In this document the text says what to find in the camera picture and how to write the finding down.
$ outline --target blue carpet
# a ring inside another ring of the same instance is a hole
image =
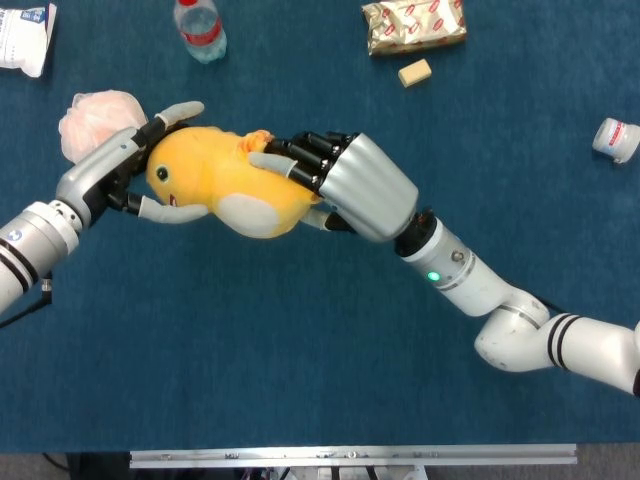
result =
[[[465,44],[373,59],[361,2],[218,3],[228,54],[202,66],[168,0],[59,2],[44,76],[0,71],[2,222],[69,168],[75,93],[128,91],[150,115],[198,99],[197,124],[239,133],[366,132],[501,275],[635,326],[640,165],[591,141],[606,116],[640,122],[640,2],[469,0]],[[397,70],[422,57],[433,77],[405,90]],[[0,450],[640,441],[637,399],[496,371],[481,324],[388,246],[110,212],[57,269],[54,306],[0,332]]]

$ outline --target robotic hand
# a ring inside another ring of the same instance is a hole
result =
[[[532,294],[496,275],[429,209],[416,211],[418,189],[366,135],[304,132],[250,154],[259,168],[284,175],[323,197],[344,224],[395,252],[465,314],[490,314],[476,351],[501,370],[557,366],[640,396],[640,324],[633,331],[572,314],[550,318]]]
[[[0,313],[41,278],[44,303],[51,303],[52,268],[75,250],[80,233],[94,225],[107,207],[161,223],[206,215],[204,206],[166,207],[126,190],[133,176],[145,171],[153,147],[180,128],[180,122],[203,110],[200,102],[173,105],[139,130],[116,133],[61,178],[54,201],[36,202],[0,228]]]

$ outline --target plush toy eye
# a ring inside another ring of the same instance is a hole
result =
[[[156,169],[156,176],[161,182],[166,182],[169,180],[169,170],[167,170],[167,167],[158,167]]]

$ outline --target gold foil wrapper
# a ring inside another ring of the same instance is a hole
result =
[[[397,0],[362,7],[369,55],[415,52],[463,41],[462,0]]]

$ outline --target yellow plush toy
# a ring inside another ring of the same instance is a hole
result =
[[[151,153],[147,182],[167,205],[206,205],[244,236],[277,237],[289,232],[321,199],[249,163],[249,152],[264,151],[271,138],[264,130],[241,137],[215,127],[183,128]]]

